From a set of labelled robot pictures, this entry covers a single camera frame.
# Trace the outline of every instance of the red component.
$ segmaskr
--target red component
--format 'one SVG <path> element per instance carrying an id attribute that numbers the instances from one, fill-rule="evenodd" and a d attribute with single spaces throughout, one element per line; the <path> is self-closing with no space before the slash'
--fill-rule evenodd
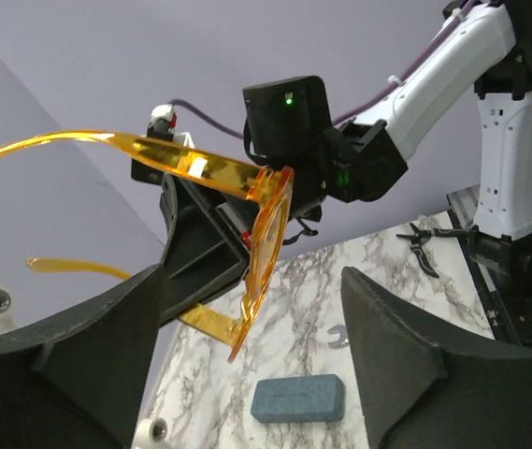
<path id="1" fill-rule="evenodd" d="M 173 112 L 172 113 L 172 118 L 170 119 L 170 121 L 168 122 L 168 124 L 170 125 L 171 128 L 176 128 L 176 120 L 178 119 L 177 115 L 176 115 L 176 112 Z"/>
<path id="2" fill-rule="evenodd" d="M 247 245 L 247 248 L 251 248 L 251 232 L 245 231 L 243 232 L 240 237 L 243 240 L 243 243 Z"/>

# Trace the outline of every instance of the sunglasses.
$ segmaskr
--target sunglasses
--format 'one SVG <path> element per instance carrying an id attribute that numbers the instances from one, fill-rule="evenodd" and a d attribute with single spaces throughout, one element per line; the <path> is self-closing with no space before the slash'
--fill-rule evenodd
<path id="1" fill-rule="evenodd" d="M 180 320 L 231 347 L 228 361 L 238 355 L 266 296 L 288 222 L 293 194 L 294 172 L 290 167 L 272 170 L 234 159 L 202 152 L 174 142 L 132 134 L 100 130 L 73 130 L 44 134 L 0 146 L 0 157 L 29 147 L 59 140 L 104 143 L 148 167 L 184 178 L 259 205 L 251 235 L 246 291 L 240 301 L 240 319 L 222 315 L 197 304 Z M 29 259 L 35 271 L 90 270 L 127 279 L 127 273 L 107 266 L 64 259 Z"/>

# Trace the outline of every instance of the white cable tie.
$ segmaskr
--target white cable tie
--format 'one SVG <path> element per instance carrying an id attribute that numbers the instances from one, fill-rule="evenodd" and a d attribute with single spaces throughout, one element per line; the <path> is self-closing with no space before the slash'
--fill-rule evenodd
<path id="1" fill-rule="evenodd" d="M 393 75 L 388 78 L 388 82 L 394 82 L 398 87 L 403 87 L 405 85 L 405 81 L 403 81 L 401 78 L 399 78 L 397 75 Z"/>
<path id="2" fill-rule="evenodd" d="M 456 17 L 461 23 L 466 20 L 465 16 L 463 15 L 463 11 L 460 7 L 456 7 L 455 9 L 453 9 L 453 11 L 451 11 L 451 16 Z"/>

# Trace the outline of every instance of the table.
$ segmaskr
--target table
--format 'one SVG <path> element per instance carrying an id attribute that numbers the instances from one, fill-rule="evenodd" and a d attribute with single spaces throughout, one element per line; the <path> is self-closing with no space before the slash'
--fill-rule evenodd
<path id="1" fill-rule="evenodd" d="M 451 228 L 448 212 L 415 221 Z M 281 261 L 266 301 L 234 363 L 229 348 L 180 326 L 158 379 L 148 417 L 162 417 L 174 449 L 367 449 L 367 435 L 348 347 L 332 349 L 327 329 L 343 324 L 340 272 L 356 267 L 385 288 L 450 323 L 493 338 L 456 239 L 431 239 L 424 249 L 439 274 L 423 274 L 407 224 Z M 239 314 L 239 286 L 210 307 Z M 344 419 L 335 424 L 262 425 L 250 413 L 258 381 L 336 374 L 346 387 Z"/>

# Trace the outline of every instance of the black pliers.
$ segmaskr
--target black pliers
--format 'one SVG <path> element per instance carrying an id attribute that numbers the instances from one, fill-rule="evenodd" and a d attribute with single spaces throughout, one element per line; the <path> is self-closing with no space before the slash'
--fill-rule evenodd
<path id="1" fill-rule="evenodd" d="M 422 268 L 425 274 L 431 276 L 432 278 L 439 278 L 437 272 L 432 268 L 427 255 L 424 252 L 424 245 L 432 237 L 442 237 L 442 238 L 454 238 L 454 237 L 469 237 L 469 231 L 466 229 L 438 229 L 434 228 L 431 231 L 423 230 L 417 227 L 413 223 L 409 223 L 411 229 L 413 230 L 413 235 L 408 236 L 405 234 L 396 234 L 400 239 L 407 239 L 410 241 L 409 248 L 417 257 L 419 266 Z"/>

